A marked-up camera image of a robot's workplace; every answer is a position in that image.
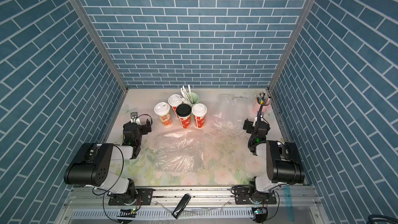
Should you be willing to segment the orange cup white lid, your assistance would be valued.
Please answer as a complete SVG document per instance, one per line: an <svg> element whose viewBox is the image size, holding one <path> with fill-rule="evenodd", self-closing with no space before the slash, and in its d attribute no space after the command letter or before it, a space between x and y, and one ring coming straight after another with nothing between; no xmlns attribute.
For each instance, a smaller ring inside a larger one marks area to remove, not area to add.
<svg viewBox="0 0 398 224"><path fill-rule="evenodd" d="M154 107L155 114L159 117L164 126L170 125L171 120L171 107L166 102L160 102Z"/></svg>

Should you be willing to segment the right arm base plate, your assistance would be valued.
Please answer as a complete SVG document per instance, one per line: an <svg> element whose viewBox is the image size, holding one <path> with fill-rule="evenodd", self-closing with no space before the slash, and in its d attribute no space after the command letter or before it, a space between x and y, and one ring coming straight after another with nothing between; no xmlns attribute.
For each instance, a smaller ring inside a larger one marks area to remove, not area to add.
<svg viewBox="0 0 398 224"><path fill-rule="evenodd" d="M258 192L255 189L249 189L243 186L234 186L231 188L231 194L234 196L235 204L276 204L275 195L271 193Z"/></svg>

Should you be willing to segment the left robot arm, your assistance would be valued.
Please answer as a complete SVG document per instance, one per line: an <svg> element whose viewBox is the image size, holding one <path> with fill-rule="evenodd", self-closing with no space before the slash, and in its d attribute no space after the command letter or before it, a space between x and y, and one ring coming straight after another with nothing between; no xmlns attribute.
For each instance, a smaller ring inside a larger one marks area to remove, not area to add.
<svg viewBox="0 0 398 224"><path fill-rule="evenodd" d="M90 186L109 196L110 206L150 205L153 189L137 189L132 179L109 170L112 161L136 159L141 151L142 137L151 132L152 119L141 123L137 116L123 125L121 145L84 143L64 173L68 185Z"/></svg>

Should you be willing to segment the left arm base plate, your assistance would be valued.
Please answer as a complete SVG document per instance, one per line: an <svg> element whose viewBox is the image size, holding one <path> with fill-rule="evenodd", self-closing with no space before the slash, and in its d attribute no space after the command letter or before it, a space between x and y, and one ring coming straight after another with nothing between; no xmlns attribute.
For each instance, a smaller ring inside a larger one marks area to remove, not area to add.
<svg viewBox="0 0 398 224"><path fill-rule="evenodd" d="M134 192L127 191L124 194L110 194L108 205L128 206L128 205L150 205L154 189L138 188Z"/></svg>

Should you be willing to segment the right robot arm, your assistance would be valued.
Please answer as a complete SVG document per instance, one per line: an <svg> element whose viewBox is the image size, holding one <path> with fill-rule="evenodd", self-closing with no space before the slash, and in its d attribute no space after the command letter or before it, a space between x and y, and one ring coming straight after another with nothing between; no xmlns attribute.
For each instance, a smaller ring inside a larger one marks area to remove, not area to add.
<svg viewBox="0 0 398 224"><path fill-rule="evenodd" d="M231 188L237 205L276 204L278 188L304 182L305 172L297 145L268 140L266 135L270 129L262 117L244 121L243 130L251 135L248 149L254 156L266 159L266 173L255 176L246 186Z"/></svg>

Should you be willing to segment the clear plastic carrier bag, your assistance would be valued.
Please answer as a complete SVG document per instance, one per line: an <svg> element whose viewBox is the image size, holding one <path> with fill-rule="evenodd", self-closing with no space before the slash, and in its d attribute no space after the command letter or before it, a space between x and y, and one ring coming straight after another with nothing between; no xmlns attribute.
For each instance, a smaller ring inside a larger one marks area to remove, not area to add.
<svg viewBox="0 0 398 224"><path fill-rule="evenodd" d="M193 173L204 166L204 138L201 130L184 129L160 134L154 142L157 170Z"/></svg>

